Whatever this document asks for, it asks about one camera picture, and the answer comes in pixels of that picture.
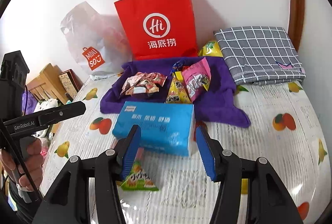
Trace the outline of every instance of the grid pattern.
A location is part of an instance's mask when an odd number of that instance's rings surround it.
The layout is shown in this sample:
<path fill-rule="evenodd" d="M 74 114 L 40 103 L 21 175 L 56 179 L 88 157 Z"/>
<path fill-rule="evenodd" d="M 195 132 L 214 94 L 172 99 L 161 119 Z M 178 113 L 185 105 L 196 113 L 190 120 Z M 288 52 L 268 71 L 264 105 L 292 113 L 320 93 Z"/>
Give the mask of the grid pattern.
<path fill-rule="evenodd" d="M 237 85 L 305 78 L 298 54 L 282 27 L 233 27 L 215 31 L 214 35 Z"/>

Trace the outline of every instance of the blue tissue package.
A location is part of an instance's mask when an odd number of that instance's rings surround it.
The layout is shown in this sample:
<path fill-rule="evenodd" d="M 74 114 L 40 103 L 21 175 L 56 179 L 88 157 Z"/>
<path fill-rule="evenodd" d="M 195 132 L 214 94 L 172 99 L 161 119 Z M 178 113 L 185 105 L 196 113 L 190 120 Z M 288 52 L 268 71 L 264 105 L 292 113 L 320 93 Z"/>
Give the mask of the blue tissue package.
<path fill-rule="evenodd" d="M 158 153 L 191 155 L 195 144 L 193 104 L 126 101 L 113 135 L 117 139 L 126 138 L 134 124 L 142 130 L 140 147 Z"/>

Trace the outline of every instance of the white plastic bag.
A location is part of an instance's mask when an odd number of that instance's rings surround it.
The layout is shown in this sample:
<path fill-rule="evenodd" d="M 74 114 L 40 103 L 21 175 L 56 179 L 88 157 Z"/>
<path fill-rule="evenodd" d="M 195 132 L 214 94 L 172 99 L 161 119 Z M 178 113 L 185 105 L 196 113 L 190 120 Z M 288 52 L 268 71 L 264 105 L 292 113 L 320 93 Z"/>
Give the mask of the white plastic bag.
<path fill-rule="evenodd" d="M 64 17 L 61 31 L 76 63 L 94 80 L 121 73 L 121 65 L 132 60 L 126 38 L 87 2 Z"/>

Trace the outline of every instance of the silver rivet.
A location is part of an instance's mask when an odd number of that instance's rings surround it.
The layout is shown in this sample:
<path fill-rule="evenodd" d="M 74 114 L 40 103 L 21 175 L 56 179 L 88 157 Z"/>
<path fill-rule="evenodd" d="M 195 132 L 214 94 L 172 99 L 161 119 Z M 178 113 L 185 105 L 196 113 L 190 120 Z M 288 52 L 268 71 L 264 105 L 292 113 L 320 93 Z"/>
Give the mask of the silver rivet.
<path fill-rule="evenodd" d="M 69 161 L 70 161 L 71 163 L 75 163 L 77 160 L 78 160 L 78 156 L 77 156 L 77 155 L 73 155 L 73 156 L 69 159 Z"/>
<path fill-rule="evenodd" d="M 258 161 L 261 163 L 261 164 L 266 164 L 268 161 L 266 158 L 259 158 Z"/>
<path fill-rule="evenodd" d="M 106 151 L 106 155 L 114 155 L 115 154 L 115 151 L 113 149 L 108 149 Z"/>
<path fill-rule="evenodd" d="M 230 150 L 224 150 L 224 151 L 222 151 L 222 154 L 223 154 L 224 156 L 231 156 L 231 155 L 232 155 L 232 152 L 231 152 Z"/>

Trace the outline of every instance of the purple towel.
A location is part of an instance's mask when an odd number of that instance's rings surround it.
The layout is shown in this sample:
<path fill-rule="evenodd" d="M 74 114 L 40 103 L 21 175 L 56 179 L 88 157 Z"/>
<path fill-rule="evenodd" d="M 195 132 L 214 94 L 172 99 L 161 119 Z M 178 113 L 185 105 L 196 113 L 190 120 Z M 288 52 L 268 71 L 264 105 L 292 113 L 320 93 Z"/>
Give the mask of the purple towel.
<path fill-rule="evenodd" d="M 172 80 L 170 75 L 172 66 L 181 59 L 185 59 L 185 65 L 190 66 L 202 60 L 202 57 L 166 58 L 125 63 L 122 65 L 124 69 L 122 76 L 103 96 L 100 102 L 100 111 L 102 113 L 120 113 L 125 101 L 165 102 Z M 250 120 L 248 116 L 233 104 L 233 93 L 236 86 L 224 58 L 207 56 L 206 59 L 211 69 L 211 83 L 209 90 L 203 92 L 194 101 L 196 120 L 228 123 L 244 128 L 249 127 Z M 149 99 L 139 99 L 135 96 L 125 96 L 119 99 L 124 82 L 137 72 L 159 72 L 167 75 L 168 78 L 159 92 Z"/>

